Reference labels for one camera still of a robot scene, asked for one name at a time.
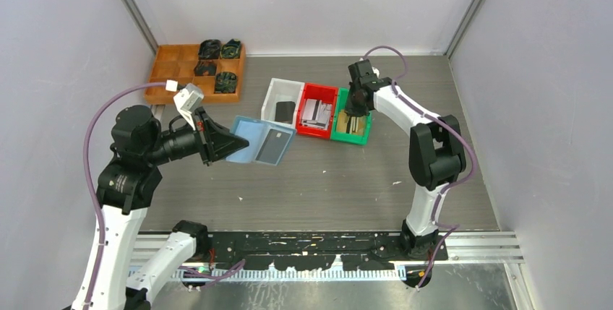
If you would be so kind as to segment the blue leather card holder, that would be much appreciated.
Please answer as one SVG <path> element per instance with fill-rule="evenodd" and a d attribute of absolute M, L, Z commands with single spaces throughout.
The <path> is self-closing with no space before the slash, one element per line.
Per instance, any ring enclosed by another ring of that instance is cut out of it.
<path fill-rule="evenodd" d="M 255 161 L 256 155 L 259 152 L 259 149 L 264 141 L 264 138 L 267 132 L 271 128 L 280 129 L 280 127 L 272 127 L 272 126 L 264 125 L 260 119 L 251 119 L 251 118 L 247 118 L 244 116 L 237 116 L 234 119 L 233 126 L 231 128 L 231 133 L 247 139 L 249 141 L 249 146 L 243 150 L 239 150 L 238 152 L 235 152 L 234 154 L 228 156 L 225 160 L 231 163 L 242 163 L 242 164 L 259 163 Z"/>

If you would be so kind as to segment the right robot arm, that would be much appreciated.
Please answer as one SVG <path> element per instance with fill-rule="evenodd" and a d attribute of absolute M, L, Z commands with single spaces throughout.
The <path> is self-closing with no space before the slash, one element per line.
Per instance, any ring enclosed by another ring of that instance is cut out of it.
<path fill-rule="evenodd" d="M 368 60 L 349 65 L 348 72 L 346 112 L 351 116 L 379 112 L 409 137 L 408 168 L 416 187 L 400 231 L 400 248 L 409 259 L 420 259 L 436 244 L 447 190 L 466 169 L 459 122 L 419 105 L 389 77 L 380 77 Z"/>

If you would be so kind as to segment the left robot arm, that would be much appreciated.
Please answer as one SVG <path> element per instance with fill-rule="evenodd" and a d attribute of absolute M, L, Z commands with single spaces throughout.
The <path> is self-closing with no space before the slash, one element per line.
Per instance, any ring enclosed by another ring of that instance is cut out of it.
<path fill-rule="evenodd" d="M 249 146 L 249 141 L 214 122 L 199 107 L 196 127 L 164 131 L 146 106 L 120 111 L 111 130 L 113 157 L 98 177 L 93 202 L 103 221 L 96 225 L 82 286 L 71 309 L 150 309 L 163 285 L 189 259 L 211 256 L 206 225 L 181 220 L 164 245 L 133 275 L 132 252 L 140 227 L 162 180 L 160 165 L 199 155 L 205 165 Z"/>

